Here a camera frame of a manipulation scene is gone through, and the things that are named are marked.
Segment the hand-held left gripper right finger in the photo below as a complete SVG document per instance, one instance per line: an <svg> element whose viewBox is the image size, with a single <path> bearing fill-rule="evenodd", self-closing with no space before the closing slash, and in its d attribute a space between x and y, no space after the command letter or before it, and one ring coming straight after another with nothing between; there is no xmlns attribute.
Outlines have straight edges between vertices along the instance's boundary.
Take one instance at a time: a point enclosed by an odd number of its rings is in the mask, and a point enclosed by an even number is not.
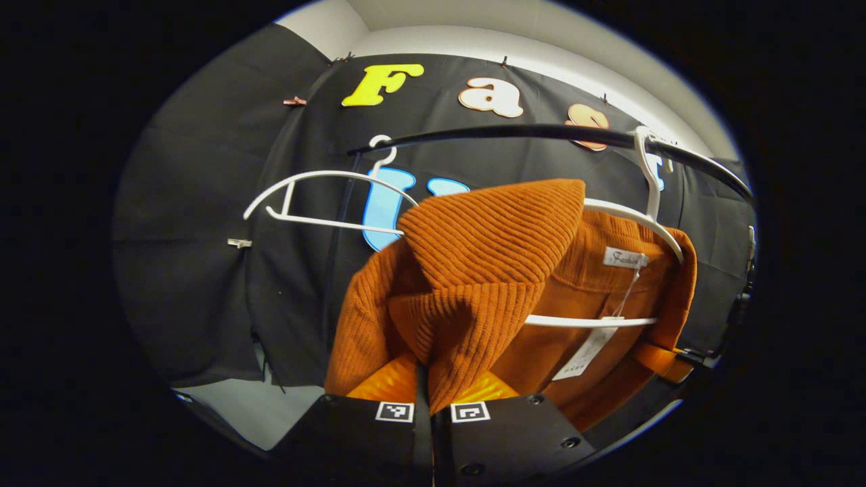
<svg viewBox="0 0 866 487"><path fill-rule="evenodd" d="M553 400L463 400L433 419L436 485L552 485L597 448Z"/></svg>

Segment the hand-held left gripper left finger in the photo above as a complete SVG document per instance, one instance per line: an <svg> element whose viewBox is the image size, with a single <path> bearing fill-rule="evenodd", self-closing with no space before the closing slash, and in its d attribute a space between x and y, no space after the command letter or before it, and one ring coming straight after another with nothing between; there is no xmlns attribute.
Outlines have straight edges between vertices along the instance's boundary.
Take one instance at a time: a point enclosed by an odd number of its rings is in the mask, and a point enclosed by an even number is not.
<svg viewBox="0 0 866 487"><path fill-rule="evenodd" d="M323 394L270 450L290 484L433 484L428 371L411 402Z"/></svg>

